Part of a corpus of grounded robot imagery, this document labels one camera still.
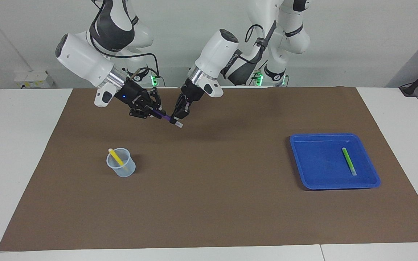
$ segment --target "green marker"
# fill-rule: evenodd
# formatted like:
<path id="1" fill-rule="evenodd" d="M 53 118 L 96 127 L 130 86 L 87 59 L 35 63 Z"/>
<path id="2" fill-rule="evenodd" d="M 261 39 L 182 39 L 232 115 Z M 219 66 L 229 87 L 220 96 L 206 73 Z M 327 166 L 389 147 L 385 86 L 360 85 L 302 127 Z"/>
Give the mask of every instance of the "green marker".
<path id="1" fill-rule="evenodd" d="M 351 174 L 353 174 L 353 176 L 356 176 L 356 170 L 354 169 L 354 165 L 353 162 L 351 161 L 351 158 L 349 157 L 348 151 L 346 150 L 346 148 L 342 148 L 341 150 L 343 150 L 343 154 L 345 155 L 346 158 L 346 162 L 348 162 L 348 166 L 349 169 L 351 170 Z"/>

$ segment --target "cup holding yellow marker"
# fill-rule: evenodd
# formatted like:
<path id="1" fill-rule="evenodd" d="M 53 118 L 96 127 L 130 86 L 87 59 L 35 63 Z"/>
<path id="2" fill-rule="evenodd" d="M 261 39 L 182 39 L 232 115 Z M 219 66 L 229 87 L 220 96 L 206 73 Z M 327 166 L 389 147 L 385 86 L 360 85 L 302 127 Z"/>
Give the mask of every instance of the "cup holding yellow marker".
<path id="1" fill-rule="evenodd" d="M 106 163 L 119 177 L 128 177 L 133 174 L 136 169 L 135 162 L 131 159 L 130 152 L 124 148 L 115 150 L 109 149 Z"/>

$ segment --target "white table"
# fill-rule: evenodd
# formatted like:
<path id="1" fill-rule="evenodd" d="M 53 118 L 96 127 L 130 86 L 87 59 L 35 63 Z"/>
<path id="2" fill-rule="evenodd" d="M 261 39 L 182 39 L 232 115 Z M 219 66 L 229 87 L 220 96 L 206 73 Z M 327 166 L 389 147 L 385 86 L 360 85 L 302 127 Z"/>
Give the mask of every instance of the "white table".
<path id="1" fill-rule="evenodd" d="M 398 89 L 358 88 L 418 193 L 418 101 Z M 0 240 L 71 93 L 0 90 Z M 0 260 L 418 260 L 418 243 L 63 250 L 0 253 Z"/>

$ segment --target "blue container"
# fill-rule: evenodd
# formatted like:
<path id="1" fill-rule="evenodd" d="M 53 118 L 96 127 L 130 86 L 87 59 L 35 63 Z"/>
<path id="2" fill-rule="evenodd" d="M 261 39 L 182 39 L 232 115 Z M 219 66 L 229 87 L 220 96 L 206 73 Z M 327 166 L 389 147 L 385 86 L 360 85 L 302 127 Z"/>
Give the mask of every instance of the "blue container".
<path id="1" fill-rule="evenodd" d="M 352 133 L 295 134 L 290 137 L 302 183 L 311 190 L 375 188 L 380 178 L 360 139 Z M 342 148 L 355 167 L 353 176 Z"/>

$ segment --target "blue tray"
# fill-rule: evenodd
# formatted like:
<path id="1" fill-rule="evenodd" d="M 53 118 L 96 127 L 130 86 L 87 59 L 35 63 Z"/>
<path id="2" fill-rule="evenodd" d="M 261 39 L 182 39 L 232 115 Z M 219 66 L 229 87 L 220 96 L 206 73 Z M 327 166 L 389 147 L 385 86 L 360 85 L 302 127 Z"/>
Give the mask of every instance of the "blue tray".
<path id="1" fill-rule="evenodd" d="M 290 137 L 302 183 L 311 190 L 375 188 L 375 168 L 360 139 L 351 133 L 295 134 Z M 343 155 L 346 148 L 355 167 L 353 176 Z"/>

